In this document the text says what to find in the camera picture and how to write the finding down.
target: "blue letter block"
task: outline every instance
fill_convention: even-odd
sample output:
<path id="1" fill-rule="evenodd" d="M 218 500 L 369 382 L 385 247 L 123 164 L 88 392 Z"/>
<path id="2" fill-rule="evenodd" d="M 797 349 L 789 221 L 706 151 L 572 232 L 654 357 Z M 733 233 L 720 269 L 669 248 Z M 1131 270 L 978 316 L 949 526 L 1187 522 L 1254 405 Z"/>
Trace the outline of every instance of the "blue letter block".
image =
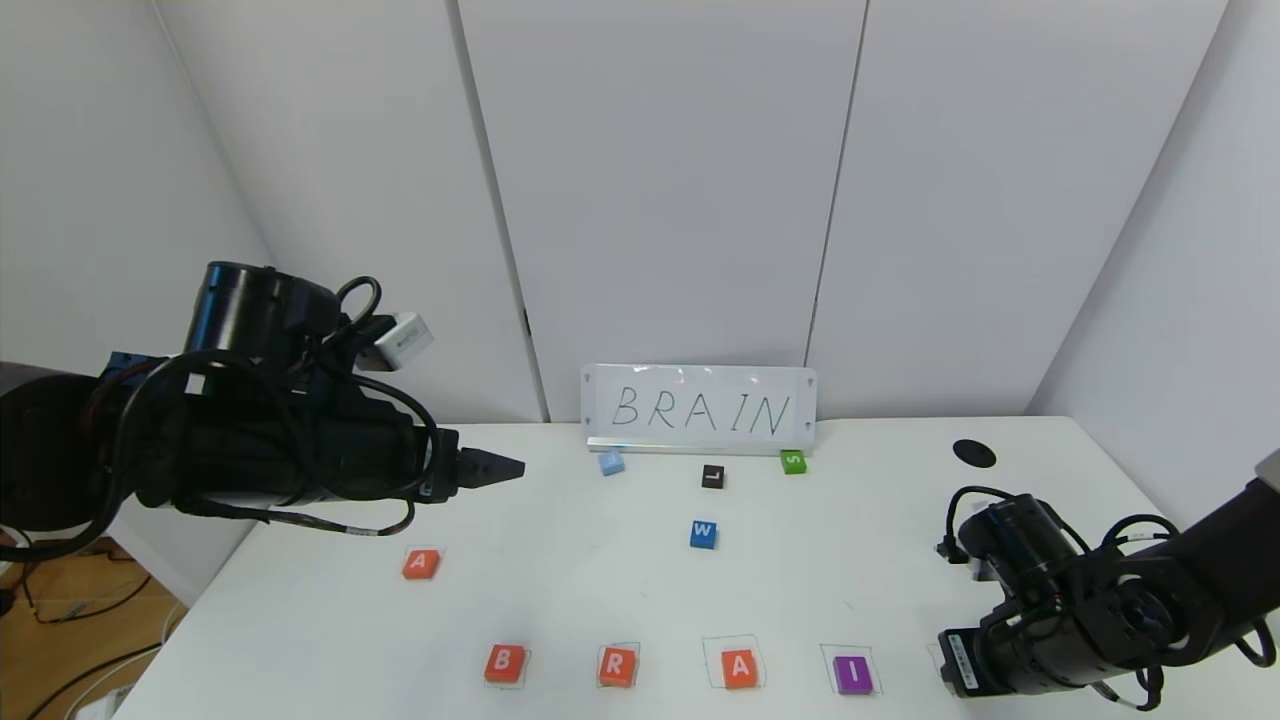
<path id="1" fill-rule="evenodd" d="M 716 550 L 716 523 L 694 520 L 694 529 L 689 533 L 689 546 Z"/>
<path id="2" fill-rule="evenodd" d="M 617 450 L 600 455 L 600 471 L 605 475 L 613 475 L 626 469 L 627 466 L 622 464 L 622 454 Z"/>

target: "wooden floor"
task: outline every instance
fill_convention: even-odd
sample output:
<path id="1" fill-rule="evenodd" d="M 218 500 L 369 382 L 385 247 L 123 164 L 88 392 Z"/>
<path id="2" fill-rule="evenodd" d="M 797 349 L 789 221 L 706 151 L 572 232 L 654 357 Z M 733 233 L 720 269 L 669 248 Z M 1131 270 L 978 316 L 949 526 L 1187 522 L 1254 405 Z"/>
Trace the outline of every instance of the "wooden floor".
<path id="1" fill-rule="evenodd" d="M 102 551 L 105 546 L 95 546 L 93 550 Z M 114 550 L 113 555 L 127 557 L 119 550 Z M 175 606 L 174 625 L 186 614 L 186 607 L 178 605 L 169 591 L 151 580 L 137 597 L 110 612 L 42 625 L 28 610 L 22 588 L 15 587 L 20 574 L 22 568 L 14 566 L 0 579 L 0 587 L 14 587 L 17 591 L 13 609 L 0 618 L 0 720 L 27 720 L 37 705 L 76 675 L 99 662 L 159 642 L 165 618 Z M 40 618 L 56 620 L 86 601 L 92 602 L 82 612 L 106 607 L 146 578 L 146 570 L 138 564 L 113 561 L 104 553 L 44 562 L 31 574 L 28 585 Z M 137 680 L 151 657 L 154 655 L 111 675 L 84 702 Z M 84 688 L 109 670 L 77 683 L 41 711 L 37 720 L 60 720 Z"/>

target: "orange letter block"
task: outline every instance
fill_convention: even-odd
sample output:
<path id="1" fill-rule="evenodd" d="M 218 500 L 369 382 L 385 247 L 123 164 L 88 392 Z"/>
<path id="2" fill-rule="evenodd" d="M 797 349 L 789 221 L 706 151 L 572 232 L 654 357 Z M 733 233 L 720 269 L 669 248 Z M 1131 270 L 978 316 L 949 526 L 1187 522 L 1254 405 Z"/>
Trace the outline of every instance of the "orange letter block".
<path id="1" fill-rule="evenodd" d="M 490 683 L 516 683 L 525 666 L 525 648 L 518 644 L 495 644 L 489 651 L 489 664 L 484 679 Z"/>
<path id="2" fill-rule="evenodd" d="M 410 580 L 428 580 L 435 575 L 435 566 L 440 564 L 440 551 L 415 550 L 404 560 L 401 573 Z"/>
<path id="3" fill-rule="evenodd" d="M 636 651 L 626 647 L 607 647 L 600 659 L 600 684 L 630 688 L 636 674 Z"/>
<path id="4" fill-rule="evenodd" d="M 749 650 L 730 650 L 721 653 L 724 667 L 724 687 L 735 691 L 755 687 L 755 657 Z"/>

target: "whiteboard sign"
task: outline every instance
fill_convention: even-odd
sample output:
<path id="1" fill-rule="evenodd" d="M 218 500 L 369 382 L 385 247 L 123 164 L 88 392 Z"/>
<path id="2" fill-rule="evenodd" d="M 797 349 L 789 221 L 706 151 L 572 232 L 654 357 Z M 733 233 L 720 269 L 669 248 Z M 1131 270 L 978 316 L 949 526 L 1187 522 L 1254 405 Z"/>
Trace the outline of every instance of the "whiteboard sign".
<path id="1" fill-rule="evenodd" d="M 588 448 L 773 455 L 813 447 L 818 375 L 808 368 L 584 365 Z"/>

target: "white table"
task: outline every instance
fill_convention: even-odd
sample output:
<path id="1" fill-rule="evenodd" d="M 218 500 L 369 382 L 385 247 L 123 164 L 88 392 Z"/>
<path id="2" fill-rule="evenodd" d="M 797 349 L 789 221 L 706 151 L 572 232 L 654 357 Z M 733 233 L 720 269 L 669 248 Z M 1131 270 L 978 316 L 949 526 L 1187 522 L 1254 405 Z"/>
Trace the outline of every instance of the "white table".
<path id="1" fill-rule="evenodd" d="M 627 455 L 605 478 L 575 425 L 460 429 L 525 460 L 526 477 L 425 507 L 390 538 L 259 527 L 118 720 L 1137 717 L 1089 691 L 957 700 L 937 675 L 937 633 L 1002 598 L 933 552 L 959 486 L 1032 492 L 1091 542 L 1155 510 L 1070 419 L 820 423 L 805 475 L 776 457 Z M 996 466 L 961 464 L 964 437 Z M 726 489 L 700 487 L 704 462 L 726 466 Z M 376 527 L 402 506 L 310 509 Z M 719 523 L 714 551 L 689 547 L 695 519 Z M 401 578 L 410 546 L 445 548 L 434 580 Z M 701 638 L 739 634 L 755 635 L 765 687 L 714 689 Z M 628 641 L 636 687 L 598 688 L 599 647 Z M 530 648 L 522 689 L 485 685 L 494 643 Z M 835 694 L 823 643 L 869 646 L 882 692 Z M 1234 651 L 1167 679 L 1166 719 L 1280 707 L 1280 671 Z"/>

